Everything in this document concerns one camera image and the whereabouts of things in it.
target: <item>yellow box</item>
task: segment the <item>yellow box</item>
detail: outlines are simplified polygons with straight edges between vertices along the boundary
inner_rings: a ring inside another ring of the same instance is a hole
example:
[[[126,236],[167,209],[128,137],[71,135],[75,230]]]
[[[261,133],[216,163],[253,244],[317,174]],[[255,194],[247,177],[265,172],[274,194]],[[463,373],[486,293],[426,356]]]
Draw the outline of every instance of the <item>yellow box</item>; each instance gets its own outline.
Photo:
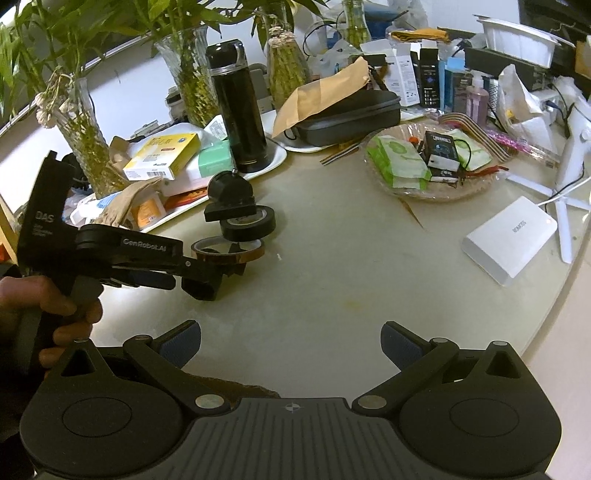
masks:
[[[200,147],[196,133],[154,137],[129,161],[123,172],[130,181],[156,177],[174,180]]]

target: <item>white tripod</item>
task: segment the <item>white tripod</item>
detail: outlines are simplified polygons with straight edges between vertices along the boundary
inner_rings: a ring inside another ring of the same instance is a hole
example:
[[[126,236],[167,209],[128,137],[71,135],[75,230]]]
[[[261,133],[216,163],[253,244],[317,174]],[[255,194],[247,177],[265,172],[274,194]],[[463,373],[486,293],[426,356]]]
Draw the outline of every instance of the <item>white tripod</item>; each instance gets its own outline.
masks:
[[[557,193],[568,193],[569,188],[567,187],[577,182],[583,173],[585,155],[591,153],[591,104],[585,99],[580,98],[575,103],[573,111],[569,116],[569,128],[571,137],[562,154],[554,190],[520,177],[519,175],[509,174],[507,177],[508,180],[546,195],[550,200],[542,202],[541,205],[551,202],[556,204],[560,252],[562,260],[568,264],[573,262],[573,244],[570,236],[569,214],[566,206],[570,205],[575,208],[591,211],[591,205],[587,202],[571,198],[568,195],[564,195],[558,199],[555,198]]]

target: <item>floor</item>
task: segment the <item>floor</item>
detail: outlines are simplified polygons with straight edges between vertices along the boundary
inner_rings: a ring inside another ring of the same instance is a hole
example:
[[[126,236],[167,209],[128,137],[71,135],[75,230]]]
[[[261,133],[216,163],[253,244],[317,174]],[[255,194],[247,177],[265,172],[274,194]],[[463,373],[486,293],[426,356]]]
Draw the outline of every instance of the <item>floor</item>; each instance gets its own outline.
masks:
[[[591,480],[591,246],[524,360],[562,422],[562,440],[547,473]]]

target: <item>thermos lid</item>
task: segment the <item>thermos lid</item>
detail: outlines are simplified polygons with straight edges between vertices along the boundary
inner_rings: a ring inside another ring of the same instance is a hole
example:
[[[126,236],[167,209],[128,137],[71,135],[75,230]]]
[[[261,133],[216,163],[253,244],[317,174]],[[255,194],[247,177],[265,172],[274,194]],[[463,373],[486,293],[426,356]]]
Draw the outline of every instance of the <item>thermos lid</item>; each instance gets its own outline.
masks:
[[[248,68],[244,45],[240,40],[229,40],[210,45],[206,50],[212,76],[225,75]]]

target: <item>human hand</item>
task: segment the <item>human hand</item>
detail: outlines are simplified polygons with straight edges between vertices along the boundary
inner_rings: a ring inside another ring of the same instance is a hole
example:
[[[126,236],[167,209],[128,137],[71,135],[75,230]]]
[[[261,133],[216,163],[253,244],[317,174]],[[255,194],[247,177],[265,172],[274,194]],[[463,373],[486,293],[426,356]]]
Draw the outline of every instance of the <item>human hand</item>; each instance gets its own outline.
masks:
[[[5,277],[0,280],[0,344],[12,342],[21,317],[20,310],[40,307],[47,313],[64,317],[73,315],[77,307],[58,290],[47,277]],[[78,322],[64,325],[53,332],[54,347],[39,353],[43,368],[53,367],[66,346],[76,338],[88,338],[92,325],[100,320],[103,309],[97,300],[91,304]]]

